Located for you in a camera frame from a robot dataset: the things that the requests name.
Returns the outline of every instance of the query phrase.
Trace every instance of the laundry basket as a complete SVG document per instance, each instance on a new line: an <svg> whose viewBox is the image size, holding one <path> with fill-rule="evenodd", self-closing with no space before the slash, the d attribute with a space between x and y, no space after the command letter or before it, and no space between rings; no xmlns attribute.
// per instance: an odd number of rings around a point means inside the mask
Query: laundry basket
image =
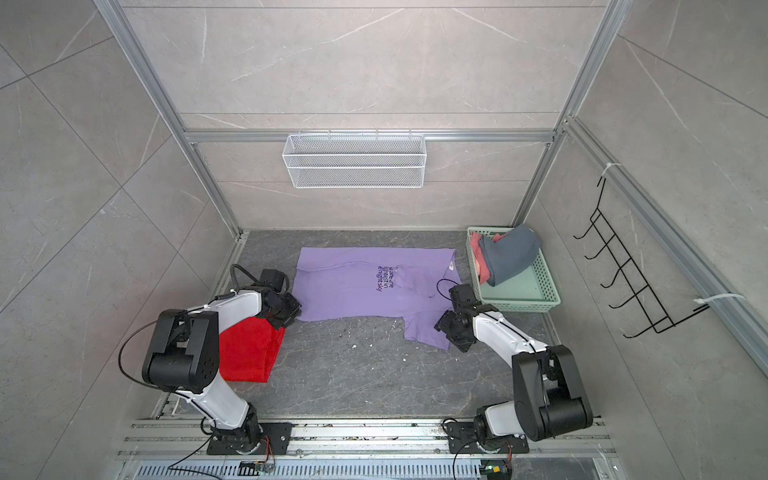
<svg viewBox="0 0 768 480"><path fill-rule="evenodd" d="M283 160L296 188L421 187L427 147L415 134L294 134Z"/></svg>
<svg viewBox="0 0 768 480"><path fill-rule="evenodd" d="M483 303L490 303L503 312L548 312L553 306L560 305L560 295L554 286L547 262L541 250L536 260L527 269L496 286L480 284L475 268L475 254L472 252L470 238L472 232L493 237L497 233L507 233L510 228L469 227L467 229L467 255L472 271L472 289L475 296Z"/></svg>

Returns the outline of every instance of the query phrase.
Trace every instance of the pink cloth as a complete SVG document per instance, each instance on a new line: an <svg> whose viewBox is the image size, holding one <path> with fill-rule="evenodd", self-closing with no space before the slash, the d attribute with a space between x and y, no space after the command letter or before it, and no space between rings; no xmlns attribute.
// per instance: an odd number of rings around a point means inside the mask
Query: pink cloth
<svg viewBox="0 0 768 480"><path fill-rule="evenodd" d="M491 271L488 270L488 265L485 264L485 258L482 256L482 251L480 251L480 238L480 233L472 232L472 235L469 237L469 245L475 254L475 267L480 277L480 284L482 285L491 278Z"/></svg>

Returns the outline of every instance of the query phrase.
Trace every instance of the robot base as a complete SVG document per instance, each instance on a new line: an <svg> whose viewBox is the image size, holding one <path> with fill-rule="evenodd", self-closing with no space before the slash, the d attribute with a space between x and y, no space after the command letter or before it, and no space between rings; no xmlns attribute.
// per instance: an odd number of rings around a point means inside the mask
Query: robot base
<svg viewBox="0 0 768 480"><path fill-rule="evenodd" d="M445 424L445 430L447 431L448 447L452 454L457 453L488 453L500 450L500 453L507 453L508 447L512 447L512 453L528 453L528 440L523 436L520 438L514 435L506 435L503 437L494 437L493 439L486 439L482 443L482 450L476 443L478 440L477 433L475 432L474 422L447 422ZM467 442L471 442L466 447L462 448Z"/></svg>
<svg viewBox="0 0 768 480"><path fill-rule="evenodd" d="M292 423L262 423L261 438L270 440L270 447L274 455L285 455L288 452L288 443L290 442L290 433L293 429ZM215 435L208 443L208 455L240 455L243 451L243 442L237 440L227 440L226 436ZM249 455L265 455L266 442L260 441Z"/></svg>

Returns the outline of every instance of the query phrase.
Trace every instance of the black hook rack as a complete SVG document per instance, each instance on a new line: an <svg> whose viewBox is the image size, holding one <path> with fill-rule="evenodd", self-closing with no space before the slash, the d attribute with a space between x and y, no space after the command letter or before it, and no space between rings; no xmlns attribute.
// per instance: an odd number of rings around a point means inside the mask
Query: black hook rack
<svg viewBox="0 0 768 480"><path fill-rule="evenodd" d="M650 329L653 329L654 332L656 332L656 333L665 332L665 331L669 330L670 328L672 328L674 326L678 326L682 322L688 320L689 318L692 318L692 317L698 315L699 313L702 313L704 310L710 308L709 305L698 306L698 307L696 307L693 310L693 312L689 316L685 317L684 319L678 320L676 322L674 320L672 320L672 318L670 317L669 313L667 312L667 309L664 308L663 303L661 302L661 300L659 300L659 297L656 295L656 292L654 291L654 288L652 286L650 286L650 284L648 283L648 280L645 278L645 274L643 273L643 270L641 270L640 267L637 265L637 263L635 263L634 258L629 253L629 250L627 250L626 246L624 245L624 242L621 241L621 238L619 238L619 236L616 234L616 230L614 230L614 228L611 226L611 223L608 222L608 219L605 217L605 215L603 215L603 212L600 210L600 202L603 199L603 192L605 191L605 177L601 177L600 178L600 180L598 181L597 188L600 188L600 196L598 197L598 205L594 208L594 211L592 212L592 215L589 216L589 220L590 220L589 228L587 228L587 231L585 231L583 235L581 235L580 237L576 237L574 235L574 238L576 240L580 240L580 239L586 237L587 233L589 233L590 230L594 229L594 231L598 233L598 236L600 237L600 240L602 240L603 247L595 255L593 255L592 257L587 257L586 255L584 255L584 258L587 259L587 260L594 260L595 258L598 257L598 255L600 255L603 252L603 250L607 250L611 254L611 258L614 259L614 262L616 263L616 266L617 266L618 270L616 270L616 273L614 274L613 280L611 280L611 282L608 285L604 285L604 284L601 283L600 286L602 286L605 289L611 288L614 285L614 283L616 283L616 279L618 278L619 273L624 278L624 281L627 282L627 285L629 286L629 290L631 290L631 292L632 292L632 296L630 296L628 299L626 299L621 305L616 305L616 306L608 305L608 306L610 308L612 308L612 309L617 309L617 308L621 308L624 305L627 305L627 303L629 303L632 299L637 299L637 304L640 305L640 308L643 310L643 314L645 315L645 318L648 320L648 323L650 325L648 327L642 329L639 333L636 333L634 335L626 335L626 334L624 334L624 337L628 338L628 339L633 339L635 337L638 337L638 336L642 335L643 333L646 333ZM603 235L603 233L595 226L595 223L598 220L600 220L601 218L603 219L605 224L608 225L608 229L610 229L610 231L611 231L611 235L608 237L607 240L605 239L605 236ZM611 250L611 246L609 245L609 243L613 239L616 239L616 241L619 243L619 245L621 245L621 249L623 249L624 253L626 253L626 255L627 255L627 260L625 262L623 262L623 263L619 263L619 260L617 259L616 254L614 253L613 250ZM627 267L630 264L632 264L634 266L634 268L640 274L640 277L643 279L643 284L640 286L639 290L635 290L635 288L632 286L632 283L629 281L629 278L627 278L626 272L624 272L624 268ZM657 320L655 322L652 319L650 319L650 315L648 314L648 311L646 310L645 305L643 305L643 302L641 302L640 297L639 297L639 295L642 292L644 292L645 290L650 291L650 293L653 295L653 298L656 300L656 302L658 303L659 307L661 308L661 311L664 312L664 316L662 316L661 319L659 319L659 320ZM660 328L659 324L662 323L664 320L669 320L670 321L670 325Z"/></svg>

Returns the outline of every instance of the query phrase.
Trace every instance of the black mounting plate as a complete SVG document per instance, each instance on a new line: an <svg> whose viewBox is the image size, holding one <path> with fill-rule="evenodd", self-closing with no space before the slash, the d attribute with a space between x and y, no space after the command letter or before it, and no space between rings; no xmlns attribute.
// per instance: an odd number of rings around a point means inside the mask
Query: black mounting plate
<svg viewBox="0 0 768 480"><path fill-rule="evenodd" d="M445 423L445 430L448 432L448 447L452 454L457 453L488 453L486 451L483 451L478 447L477 442L473 442L473 440L477 439L477 435L475 435L475 423L474 422L446 422ZM462 448L462 445L465 445L466 443L469 443L466 447ZM499 453L508 453L509 449L507 447L507 443L509 443L509 446L512 447L512 454L518 454L518 453L528 453L530 450L528 449L528 440L523 437L515 437L513 435L508 435L505 437L498 437L494 439L494 442L497 442L499 445L503 446L495 446L492 450L500 449Z"/></svg>
<svg viewBox="0 0 768 480"><path fill-rule="evenodd" d="M261 423L264 430L262 436L270 440L270 447L274 455L285 455L288 452L288 443L290 442L290 433L293 430L293 423ZM216 440L213 437L208 443L208 455L239 455L237 447L232 442ZM250 455L265 455L266 442L261 442Z"/></svg>

